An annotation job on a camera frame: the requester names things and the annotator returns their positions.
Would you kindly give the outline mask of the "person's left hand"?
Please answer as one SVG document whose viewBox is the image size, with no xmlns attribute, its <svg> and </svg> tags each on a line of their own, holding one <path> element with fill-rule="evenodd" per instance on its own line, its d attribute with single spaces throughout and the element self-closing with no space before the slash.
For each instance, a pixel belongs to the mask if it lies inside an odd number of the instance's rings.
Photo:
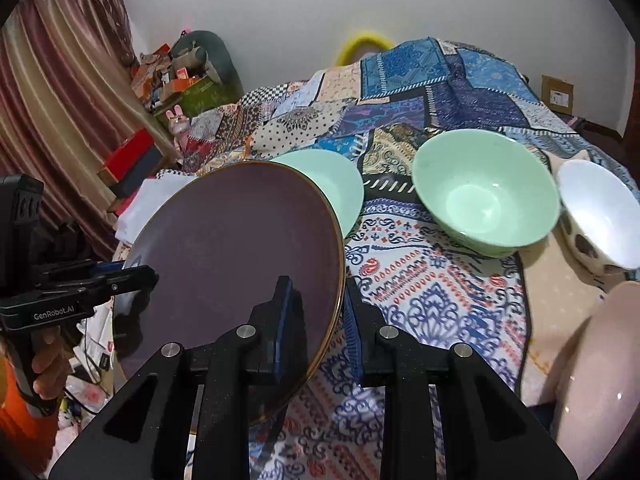
<svg viewBox="0 0 640 480">
<path fill-rule="evenodd" d="M 36 378 L 32 383 L 42 400 L 55 400 L 63 393 L 70 362 L 66 358 L 64 342 L 58 327 L 50 327 L 34 335 L 35 356 L 32 370 Z"/>
</svg>

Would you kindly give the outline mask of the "orange sleeve forearm left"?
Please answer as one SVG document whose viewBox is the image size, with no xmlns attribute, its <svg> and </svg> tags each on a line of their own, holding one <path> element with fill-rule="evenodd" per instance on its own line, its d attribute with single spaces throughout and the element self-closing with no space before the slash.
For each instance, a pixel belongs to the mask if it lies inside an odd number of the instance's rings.
<svg viewBox="0 0 640 480">
<path fill-rule="evenodd" d="M 18 466 L 43 474 L 50 463 L 58 415 L 32 417 L 15 383 L 13 368 L 1 359 L 1 451 Z"/>
</svg>

